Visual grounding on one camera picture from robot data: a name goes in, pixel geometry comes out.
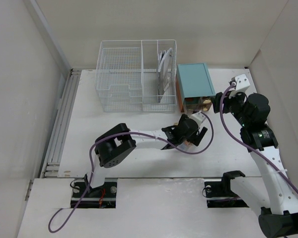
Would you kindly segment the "clear jar of paperclips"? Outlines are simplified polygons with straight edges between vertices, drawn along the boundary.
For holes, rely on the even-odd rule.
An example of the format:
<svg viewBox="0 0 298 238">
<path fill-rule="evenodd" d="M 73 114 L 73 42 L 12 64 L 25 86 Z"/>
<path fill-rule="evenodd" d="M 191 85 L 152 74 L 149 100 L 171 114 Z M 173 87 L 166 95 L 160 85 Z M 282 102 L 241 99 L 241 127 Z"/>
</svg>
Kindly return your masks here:
<svg viewBox="0 0 298 238">
<path fill-rule="evenodd" d="M 186 152 L 192 152 L 195 148 L 195 145 L 187 140 L 185 140 L 183 143 L 177 146 L 178 149 L 186 151 Z"/>
</svg>

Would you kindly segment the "transparent brown drawer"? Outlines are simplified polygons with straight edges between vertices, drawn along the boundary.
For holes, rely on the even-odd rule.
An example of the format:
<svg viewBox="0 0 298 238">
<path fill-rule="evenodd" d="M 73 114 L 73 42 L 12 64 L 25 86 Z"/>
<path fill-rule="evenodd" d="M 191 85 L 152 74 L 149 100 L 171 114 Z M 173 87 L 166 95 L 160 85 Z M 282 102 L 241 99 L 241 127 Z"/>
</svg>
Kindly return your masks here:
<svg viewBox="0 0 298 238">
<path fill-rule="evenodd" d="M 187 113 L 189 111 L 199 110 L 201 108 L 201 98 L 200 97 L 190 97 L 185 98 L 183 101 L 183 112 Z"/>
</svg>

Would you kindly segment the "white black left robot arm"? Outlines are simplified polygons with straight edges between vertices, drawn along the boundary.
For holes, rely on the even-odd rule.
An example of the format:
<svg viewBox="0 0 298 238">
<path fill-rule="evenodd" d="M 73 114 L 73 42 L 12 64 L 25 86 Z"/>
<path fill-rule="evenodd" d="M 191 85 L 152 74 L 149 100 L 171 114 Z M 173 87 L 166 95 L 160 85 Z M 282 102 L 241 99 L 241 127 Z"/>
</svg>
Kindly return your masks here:
<svg viewBox="0 0 298 238">
<path fill-rule="evenodd" d="M 178 124 L 158 130 L 131 130 L 120 123 L 98 137 L 91 147 L 91 172 L 84 176 L 84 191 L 89 196 L 97 196 L 105 183 L 105 169 L 123 162 L 135 149 L 175 149 L 190 154 L 189 146 L 199 146 L 207 132 L 202 123 L 207 119 L 199 111 L 190 116 L 182 114 Z"/>
</svg>

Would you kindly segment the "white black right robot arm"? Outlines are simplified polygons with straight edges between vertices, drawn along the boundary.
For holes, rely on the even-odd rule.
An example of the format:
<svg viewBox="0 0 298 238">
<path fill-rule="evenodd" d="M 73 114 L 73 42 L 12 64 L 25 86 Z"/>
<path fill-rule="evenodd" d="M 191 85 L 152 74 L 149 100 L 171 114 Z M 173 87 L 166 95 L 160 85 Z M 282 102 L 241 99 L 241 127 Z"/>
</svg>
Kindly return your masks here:
<svg viewBox="0 0 298 238">
<path fill-rule="evenodd" d="M 225 172 L 216 186 L 222 196 L 239 196 L 256 216 L 267 238 L 298 234 L 298 189 L 288 179 L 281 162 L 278 142 L 267 125 L 269 100 L 258 93 L 247 96 L 237 93 L 217 93 L 212 98 L 214 112 L 231 113 L 241 125 L 240 145 L 247 148 L 257 165 L 267 196 L 257 191 L 241 171 Z"/>
</svg>

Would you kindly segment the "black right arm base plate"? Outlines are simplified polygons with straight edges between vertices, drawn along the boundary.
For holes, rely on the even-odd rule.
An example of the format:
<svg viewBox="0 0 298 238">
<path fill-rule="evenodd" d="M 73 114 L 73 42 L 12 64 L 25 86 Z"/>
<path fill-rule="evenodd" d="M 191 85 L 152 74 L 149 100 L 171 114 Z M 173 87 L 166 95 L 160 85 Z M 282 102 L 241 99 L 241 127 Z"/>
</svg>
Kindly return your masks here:
<svg viewBox="0 0 298 238">
<path fill-rule="evenodd" d="M 204 180 L 202 195 L 208 208 L 248 208 L 248 205 L 221 178 Z"/>
</svg>

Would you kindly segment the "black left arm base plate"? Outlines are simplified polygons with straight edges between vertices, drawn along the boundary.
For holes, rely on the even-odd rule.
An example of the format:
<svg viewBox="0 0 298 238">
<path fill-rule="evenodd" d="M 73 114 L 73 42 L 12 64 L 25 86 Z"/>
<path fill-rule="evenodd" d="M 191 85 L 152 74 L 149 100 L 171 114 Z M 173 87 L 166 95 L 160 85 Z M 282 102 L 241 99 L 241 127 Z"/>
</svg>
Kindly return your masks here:
<svg viewBox="0 0 298 238">
<path fill-rule="evenodd" d="M 107 178 L 104 185 L 91 188 L 85 194 L 82 201 L 79 203 L 78 208 L 95 208 L 95 209 L 112 209 L 116 208 L 116 195 L 117 195 L 117 179 Z M 74 179 L 70 183 L 72 189 L 71 208 L 74 208 L 86 189 L 85 182 L 82 179 Z"/>
</svg>

